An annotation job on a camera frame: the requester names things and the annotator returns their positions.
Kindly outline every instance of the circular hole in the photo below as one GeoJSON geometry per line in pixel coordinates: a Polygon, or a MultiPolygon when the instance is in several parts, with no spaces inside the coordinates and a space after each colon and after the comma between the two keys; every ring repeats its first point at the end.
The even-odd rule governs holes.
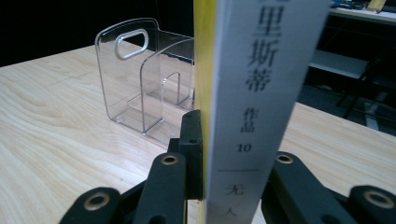
{"type": "Polygon", "coordinates": [[[176,156],[165,156],[161,162],[165,165],[172,165],[178,162],[178,158],[176,156]]]}
{"type": "Polygon", "coordinates": [[[109,201],[110,196],[108,196],[107,193],[96,192],[85,201],[84,208],[88,211],[95,211],[103,206],[106,206],[109,201]]]}
{"type": "Polygon", "coordinates": [[[364,198],[369,203],[372,203],[373,205],[376,205],[381,208],[390,209],[390,208],[394,208],[395,206],[394,201],[390,197],[378,191],[374,191],[374,190],[365,191],[364,198]]]}
{"type": "Polygon", "coordinates": [[[339,224],[340,223],[338,218],[331,216],[331,215],[324,215],[320,219],[325,224],[339,224]]]}
{"type": "Polygon", "coordinates": [[[166,223],[165,217],[162,217],[162,216],[155,216],[155,217],[152,217],[152,218],[149,220],[149,223],[148,223],[148,224],[165,224],[165,223],[166,223]]]}
{"type": "Polygon", "coordinates": [[[94,198],[91,199],[91,203],[92,204],[100,204],[105,200],[105,198],[103,196],[96,196],[94,198]]]}
{"type": "Polygon", "coordinates": [[[281,162],[281,163],[286,163],[286,164],[289,164],[289,163],[293,162],[293,158],[290,157],[290,156],[287,156],[287,155],[279,155],[279,156],[276,157],[276,160],[281,162]]]}

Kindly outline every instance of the handle cutout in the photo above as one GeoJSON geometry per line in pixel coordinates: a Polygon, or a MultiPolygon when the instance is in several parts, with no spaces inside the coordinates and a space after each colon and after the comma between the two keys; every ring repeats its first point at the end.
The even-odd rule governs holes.
{"type": "Polygon", "coordinates": [[[148,45],[149,45],[148,32],[146,30],[144,30],[144,29],[138,29],[138,30],[134,30],[134,31],[119,35],[117,37],[116,43],[115,43],[115,51],[116,51],[115,53],[116,53],[116,56],[117,56],[118,59],[120,59],[122,61],[125,61],[127,59],[130,59],[130,58],[136,56],[136,55],[139,55],[139,54],[143,53],[146,50],[146,48],[148,47],[148,45]],[[136,36],[136,35],[142,35],[144,37],[143,47],[141,49],[135,50],[135,51],[133,51],[131,53],[128,53],[128,54],[121,54],[120,53],[121,41],[126,39],[126,38],[129,38],[129,37],[132,37],[132,36],[136,36]]]}

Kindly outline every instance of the light wooden table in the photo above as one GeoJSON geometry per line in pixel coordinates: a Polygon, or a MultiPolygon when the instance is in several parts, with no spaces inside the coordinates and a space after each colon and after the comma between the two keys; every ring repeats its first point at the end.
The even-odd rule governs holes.
{"type": "MultiPolygon", "coordinates": [[[[2,223],[57,223],[89,189],[145,180],[166,150],[107,117],[93,46],[1,67],[0,127],[2,223]]],[[[366,184],[396,193],[394,136],[296,104],[280,149],[344,195],[366,184]]]]}

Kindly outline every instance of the yellow book edge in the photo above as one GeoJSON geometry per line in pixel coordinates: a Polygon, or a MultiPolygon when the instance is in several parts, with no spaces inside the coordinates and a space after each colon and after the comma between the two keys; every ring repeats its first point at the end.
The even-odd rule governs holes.
{"type": "MultiPolygon", "coordinates": [[[[195,108],[201,110],[201,125],[204,138],[203,180],[205,186],[208,136],[210,125],[210,104],[212,94],[213,51],[216,20],[216,1],[194,1],[194,60],[195,63],[195,108]]],[[[197,223],[205,223],[204,200],[197,204],[197,223]]]]}

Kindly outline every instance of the book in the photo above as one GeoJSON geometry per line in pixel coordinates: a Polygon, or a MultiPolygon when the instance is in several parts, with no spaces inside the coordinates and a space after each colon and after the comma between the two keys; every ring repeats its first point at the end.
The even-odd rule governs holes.
{"type": "Polygon", "coordinates": [[[201,223],[251,223],[330,3],[194,1],[201,223]]]}

